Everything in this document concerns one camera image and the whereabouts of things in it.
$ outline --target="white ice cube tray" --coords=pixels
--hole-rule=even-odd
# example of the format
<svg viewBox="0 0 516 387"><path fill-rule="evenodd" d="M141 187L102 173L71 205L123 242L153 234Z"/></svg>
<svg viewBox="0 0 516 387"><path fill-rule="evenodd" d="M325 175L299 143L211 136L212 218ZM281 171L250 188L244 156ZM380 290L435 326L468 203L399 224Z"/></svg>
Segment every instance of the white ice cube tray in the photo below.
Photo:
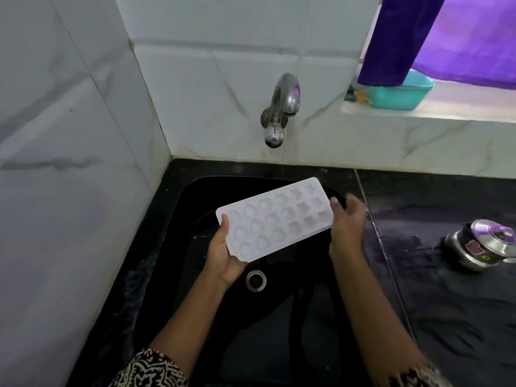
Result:
<svg viewBox="0 0 516 387"><path fill-rule="evenodd" d="M317 178L309 178L217 209L229 218L231 255L251 262L331 227L330 201Z"/></svg>

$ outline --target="kitchen sink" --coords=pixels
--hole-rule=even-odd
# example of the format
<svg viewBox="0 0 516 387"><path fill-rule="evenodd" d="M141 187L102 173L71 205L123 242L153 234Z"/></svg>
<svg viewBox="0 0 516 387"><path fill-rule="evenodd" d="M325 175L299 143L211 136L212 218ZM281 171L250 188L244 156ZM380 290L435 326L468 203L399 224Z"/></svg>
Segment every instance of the kitchen sink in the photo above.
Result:
<svg viewBox="0 0 516 387"><path fill-rule="evenodd" d="M290 183L213 176L184 188L145 290L136 348L149 345L201 272L218 228L215 210ZM325 192L343 201L335 191ZM190 385L370 384L339 295L329 243L327 230L247 266L220 305ZM246 285L252 270L266 276L261 292Z"/></svg>

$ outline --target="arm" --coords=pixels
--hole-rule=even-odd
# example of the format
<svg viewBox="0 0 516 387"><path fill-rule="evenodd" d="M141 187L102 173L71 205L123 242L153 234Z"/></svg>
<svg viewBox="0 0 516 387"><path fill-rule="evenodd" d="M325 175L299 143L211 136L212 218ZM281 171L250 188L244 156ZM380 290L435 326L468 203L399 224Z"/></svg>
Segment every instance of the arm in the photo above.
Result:
<svg viewBox="0 0 516 387"><path fill-rule="evenodd" d="M429 361L405 331L362 255L364 204L354 195L347 195L346 202L344 210L335 197L330 201L330 258L369 376L384 385L401 372L428 367Z"/></svg>
<svg viewBox="0 0 516 387"><path fill-rule="evenodd" d="M171 358L187 379L194 369L224 293L246 266L246 263L229 255L225 242L228 230L229 220L223 214L223 222L210 242L202 273L177 312L149 346Z"/></svg>

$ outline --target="purple curtain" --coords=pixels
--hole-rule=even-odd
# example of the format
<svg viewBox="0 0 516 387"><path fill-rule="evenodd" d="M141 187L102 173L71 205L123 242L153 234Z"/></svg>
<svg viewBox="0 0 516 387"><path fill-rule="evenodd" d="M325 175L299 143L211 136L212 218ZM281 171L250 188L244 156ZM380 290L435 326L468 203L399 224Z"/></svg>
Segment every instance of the purple curtain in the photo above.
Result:
<svg viewBox="0 0 516 387"><path fill-rule="evenodd" d="M413 68L440 80L516 89L516 0L446 0Z"/></svg>
<svg viewBox="0 0 516 387"><path fill-rule="evenodd" d="M358 83L403 84L444 0L384 0Z"/></svg>

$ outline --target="faucet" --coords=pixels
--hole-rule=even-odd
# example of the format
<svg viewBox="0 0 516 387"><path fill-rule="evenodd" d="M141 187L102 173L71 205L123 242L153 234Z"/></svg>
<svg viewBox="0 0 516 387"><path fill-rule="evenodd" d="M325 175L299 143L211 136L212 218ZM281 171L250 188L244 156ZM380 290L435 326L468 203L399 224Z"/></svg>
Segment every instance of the faucet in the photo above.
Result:
<svg viewBox="0 0 516 387"><path fill-rule="evenodd" d="M284 73L274 88L270 107L261 113L261 125L265 131L265 143L270 148L277 148L283 143L283 129L288 118L299 111L299 81L292 73Z"/></svg>

